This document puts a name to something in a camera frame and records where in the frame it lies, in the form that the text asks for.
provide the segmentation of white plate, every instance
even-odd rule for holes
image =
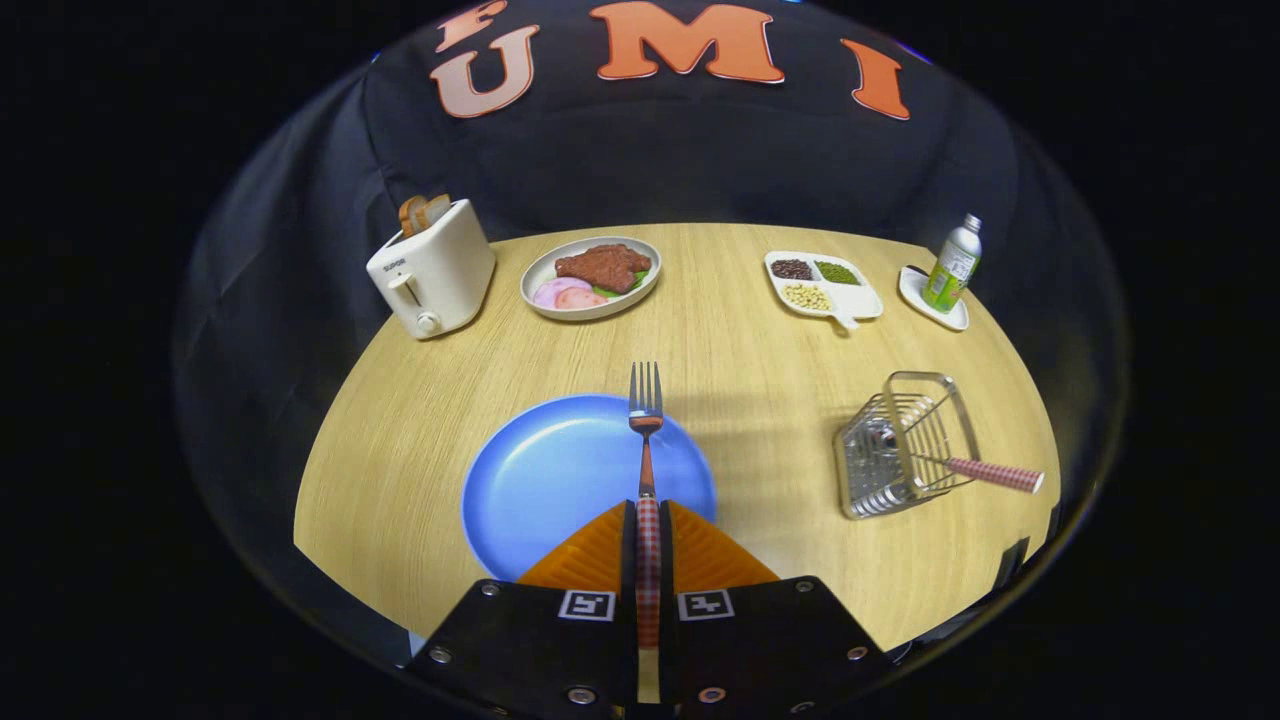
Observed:
[[[596,305],[594,307],[561,310],[558,307],[543,307],[534,304],[534,293],[538,292],[538,288],[541,287],[544,282],[556,279],[556,260],[585,252],[596,245],[618,243],[626,245],[631,250],[635,250],[636,252],[653,260],[653,266],[649,268],[649,274],[640,281],[640,287],[626,295],[611,297],[604,305]],[[594,320],[596,318],[604,318],[605,315],[621,313],[644,300],[644,296],[649,295],[654,283],[658,282],[659,273],[662,273],[662,255],[648,242],[641,242],[634,237],[589,237],[586,240],[576,240],[567,245],[562,245],[547,255],[543,255],[538,260],[534,260],[534,264],[525,270],[525,277],[520,278],[520,295],[525,299],[525,302],[540,315],[545,315],[556,320]]]
[[[795,281],[776,277],[771,265],[773,265],[777,260],[804,260],[809,264],[809,272],[813,274],[814,279]],[[836,265],[847,268],[849,272],[854,273],[854,277],[858,278],[858,282],[861,284],[833,283],[822,279],[822,273],[818,272],[818,265],[814,264],[818,260],[822,260],[823,263],[835,263]],[[764,255],[764,272],[768,273],[769,281],[773,283],[773,291],[778,293],[778,299],[782,300],[782,304],[801,315],[835,318],[837,323],[845,325],[846,328],[856,328],[859,319],[879,318],[881,314],[884,313],[884,304],[881,302],[879,295],[876,293],[876,288],[873,288],[872,283],[867,281],[867,275],[858,269],[858,265],[854,265],[849,260],[832,258],[831,255],[815,255],[813,252],[776,250]],[[782,288],[788,284],[818,286],[831,300],[831,311],[810,310],[791,302],[782,292]]]
[[[902,268],[901,272],[897,273],[897,291],[902,293],[902,300],[906,300],[908,305],[933,318],[938,323],[954,331],[963,331],[968,328],[969,307],[964,304],[964,300],[957,300],[950,313],[940,313],[924,304],[924,297],[922,297],[920,293],[924,291],[924,283],[928,281],[929,275],[922,275],[910,268]]]

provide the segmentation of meat patty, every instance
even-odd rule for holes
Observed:
[[[626,245],[596,245],[595,247],[556,261],[556,274],[579,278],[594,286],[622,295],[635,284],[635,273],[653,266],[649,258]]]

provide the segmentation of fork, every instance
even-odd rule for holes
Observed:
[[[640,498],[636,500],[636,641],[641,648],[655,648],[662,602],[662,533],[658,528],[658,498],[654,497],[649,436],[662,429],[662,380],[658,378],[657,363],[643,363],[640,373],[636,373],[636,364],[631,364],[627,424],[644,436]]]
[[[644,451],[640,455],[640,497],[654,497],[653,459],[649,454],[649,436],[662,429],[662,379],[658,377],[657,363],[644,363],[636,384],[636,364],[631,364],[631,404],[627,424],[644,436]]]

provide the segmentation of metal basket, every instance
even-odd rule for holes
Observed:
[[[972,482],[934,459],[980,460],[955,380],[902,370],[836,434],[840,501],[854,519],[897,512]]]

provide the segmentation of soybean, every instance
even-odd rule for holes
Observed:
[[[800,283],[788,284],[782,287],[782,295],[800,307],[824,313],[831,311],[831,300],[818,286]]]

